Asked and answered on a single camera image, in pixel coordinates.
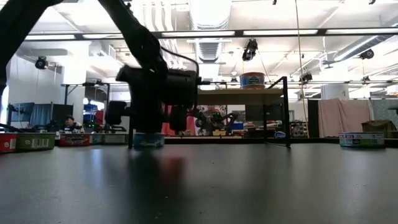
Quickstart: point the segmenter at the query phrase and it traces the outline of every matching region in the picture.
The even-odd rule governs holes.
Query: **ceiling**
[[[0,7],[4,2],[5,0],[0,0]],[[135,0],[132,2],[132,10],[151,31],[162,31],[167,28],[167,24],[171,24],[173,30],[191,30],[188,2],[188,0]],[[203,16],[218,13],[219,6],[212,7],[213,4],[209,0],[202,0],[202,2],[203,4],[210,2],[206,7],[208,14]],[[277,1],[276,5],[272,5],[272,2],[273,0],[232,0],[227,29],[297,29],[295,1]],[[171,17],[168,19],[165,16],[166,10],[169,10],[167,6],[171,10]],[[398,0],[376,0],[373,5],[369,5],[365,0],[297,0],[297,10],[300,29],[384,27],[391,21],[398,22],[396,13]],[[157,23],[156,18],[159,11],[162,15],[160,24]],[[32,30],[32,34],[69,32],[119,31],[97,0],[62,3],[50,7]],[[305,65],[324,52],[337,52],[344,49],[360,38],[362,37],[301,37],[299,44],[297,37],[261,37],[256,39],[258,54],[250,62],[243,62],[241,59],[243,47],[248,39],[226,39],[228,42],[222,45],[219,65],[208,65],[217,67],[215,72],[212,74],[201,73],[201,75],[211,75],[214,81],[230,81],[232,71],[237,72],[238,75],[256,71],[268,74],[269,78],[274,81],[281,76],[288,76],[297,81],[300,73],[295,72],[299,70],[300,64]],[[198,59],[195,44],[187,43],[187,39],[175,41],[178,53],[195,60]],[[123,40],[102,40],[100,44],[104,48],[112,46],[116,51],[118,61],[138,66]],[[22,48],[73,51],[73,46],[71,47],[71,43],[68,42],[46,42],[44,44],[27,42],[22,45]],[[383,73],[382,69],[396,63],[398,51],[395,50],[398,49],[398,37],[390,38],[372,49],[375,52],[375,57],[371,60],[362,61],[351,58],[339,63],[339,67],[344,66],[347,69],[343,77],[334,76],[330,72],[322,72],[323,69],[320,67],[311,67],[308,70],[311,70],[314,80],[336,80],[337,77],[344,80],[360,80],[364,74],[372,74],[372,72],[376,75],[371,80],[394,79],[398,68],[397,70],[388,70],[387,73]],[[52,60],[58,60],[58,63],[62,64],[62,57],[65,56],[54,57]],[[183,64],[187,68],[192,68],[188,62]],[[120,63],[112,58],[92,57],[88,66],[88,78],[107,78],[109,80],[116,76],[119,67]],[[117,90],[127,91],[127,88],[118,88]]]

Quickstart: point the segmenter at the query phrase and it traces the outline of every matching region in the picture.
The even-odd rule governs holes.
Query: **black table surface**
[[[398,151],[64,147],[0,156],[0,223],[395,223]]]

